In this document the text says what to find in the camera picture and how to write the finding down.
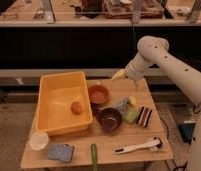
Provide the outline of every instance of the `wooden table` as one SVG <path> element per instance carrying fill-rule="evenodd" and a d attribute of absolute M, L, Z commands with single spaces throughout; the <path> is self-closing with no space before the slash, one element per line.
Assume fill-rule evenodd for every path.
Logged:
<path fill-rule="evenodd" d="M 85 131 L 51 137 L 53 143 L 65 143 L 75 147 L 73 159 L 71 163 L 68 164 L 48 160 L 47 151 L 36 152 L 31 150 L 28 138 L 21 160 L 22 169 L 91 165 L 90 145 L 92 143 L 97 145 L 99 164 L 125 164 L 173 158 L 170 145 L 146 81 L 144 79 L 139 81 L 137 86 L 135 86 L 131 80 L 100 81 L 110 92 L 110 100 L 106 106 L 111 106 L 124 97 L 135 96 L 138 106 L 152 108 L 153 113 L 148 128 L 140 128 L 136 124 L 129 125 L 123 122 L 113 134 L 108 135 L 103 132 L 100 124 L 94 119 L 93 124 Z M 96 84 L 96 82 L 97 80 L 88 81 L 88 86 Z M 34 122 L 31 127 L 30 135 L 33 131 Z M 123 155 L 114 154 L 114 149 L 118 147 L 140 144 L 153 137 L 159 137 L 163 142 L 163 147 L 158 152 L 151 152 L 148 149 L 144 149 Z"/>

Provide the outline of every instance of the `white cup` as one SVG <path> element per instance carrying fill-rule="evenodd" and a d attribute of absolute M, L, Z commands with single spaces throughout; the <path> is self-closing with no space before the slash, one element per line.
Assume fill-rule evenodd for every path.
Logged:
<path fill-rule="evenodd" d="M 29 145 L 32 150 L 41 151 L 46 149 L 50 144 L 50 138 L 45 132 L 34 132 L 29 140 Z"/>

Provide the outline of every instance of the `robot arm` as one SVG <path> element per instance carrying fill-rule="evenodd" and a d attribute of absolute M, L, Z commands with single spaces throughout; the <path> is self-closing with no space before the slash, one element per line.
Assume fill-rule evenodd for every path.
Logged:
<path fill-rule="evenodd" d="M 125 75 L 135 81 L 151 65 L 163 72 L 201 111 L 201 73 L 168 53 L 169 43 L 162 38 L 145 36 L 138 42 L 136 57 L 126 66 Z M 196 123 L 187 169 L 201 171 L 201 112 Z"/>

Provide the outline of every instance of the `sponge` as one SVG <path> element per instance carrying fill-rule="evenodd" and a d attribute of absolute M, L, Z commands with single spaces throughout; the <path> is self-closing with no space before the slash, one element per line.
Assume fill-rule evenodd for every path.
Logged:
<path fill-rule="evenodd" d="M 50 160 L 60 160 L 63 162 L 70 162 L 74 147 L 67 144 L 51 144 L 49 148 L 48 158 Z"/>

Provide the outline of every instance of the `box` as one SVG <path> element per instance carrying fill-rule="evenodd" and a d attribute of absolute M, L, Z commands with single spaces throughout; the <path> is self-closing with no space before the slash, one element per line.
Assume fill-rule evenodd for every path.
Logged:
<path fill-rule="evenodd" d="M 71 111 L 77 101 L 78 115 Z M 41 77 L 35 129 L 58 135 L 87 129 L 93 121 L 85 74 L 69 72 Z"/>

